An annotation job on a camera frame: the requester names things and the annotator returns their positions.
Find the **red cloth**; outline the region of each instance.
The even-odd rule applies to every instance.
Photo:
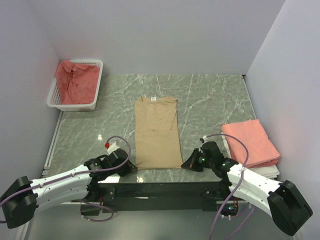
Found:
[[[247,168],[266,167],[278,163],[280,154],[269,140],[260,121],[249,120],[224,124],[221,127],[224,134],[229,134],[239,139],[249,151]],[[226,137],[233,159],[243,164],[246,158],[246,151],[236,140]]]
[[[55,77],[61,104],[91,104],[95,100],[100,68],[63,60]]]

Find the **marble table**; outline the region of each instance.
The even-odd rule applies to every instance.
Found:
[[[203,135],[221,133],[221,125],[255,119],[241,75],[219,74],[118,74],[102,76],[94,111],[63,112],[53,140],[48,176],[79,166],[106,153],[105,142],[123,136],[131,145],[135,163],[135,112],[138,97],[173,96],[183,161],[200,146]],[[213,137],[224,152],[221,137]],[[106,179],[116,183],[211,182],[220,179],[210,170],[139,170],[125,177]]]

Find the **robotic arm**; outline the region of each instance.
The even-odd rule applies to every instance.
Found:
[[[123,177],[136,170],[129,161],[129,143],[122,137],[115,137],[125,141],[129,147],[128,154],[113,143],[108,146],[108,155],[90,159],[70,171],[31,181],[26,176],[18,178],[0,197],[0,207],[6,220],[0,223],[6,223],[12,229],[55,205],[81,199],[92,201],[101,194],[99,181],[113,174]],[[181,167],[196,172],[212,169],[221,178],[218,191],[224,199],[228,200],[232,194],[252,203],[270,215],[274,223],[290,236],[313,215],[292,182],[279,182],[252,172],[237,161],[224,157],[214,141],[203,141]]]

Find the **white plastic basket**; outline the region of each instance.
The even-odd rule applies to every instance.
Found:
[[[60,100],[60,93],[58,90],[58,84],[56,77],[53,78],[52,86],[50,88],[49,96],[46,100],[46,104],[49,107],[60,109],[61,111],[93,111],[96,108],[98,92],[100,87],[101,75],[102,75],[102,68],[104,63],[100,60],[88,60],[88,59],[81,59],[81,60],[70,60],[70,62],[75,64],[89,64],[95,65],[100,68],[98,83],[96,85],[96,91],[94,96],[94,101],[90,104],[61,104]]]

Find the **beige garment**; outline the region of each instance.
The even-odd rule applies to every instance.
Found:
[[[177,99],[139,97],[135,110],[135,165],[138,169],[179,169]]]

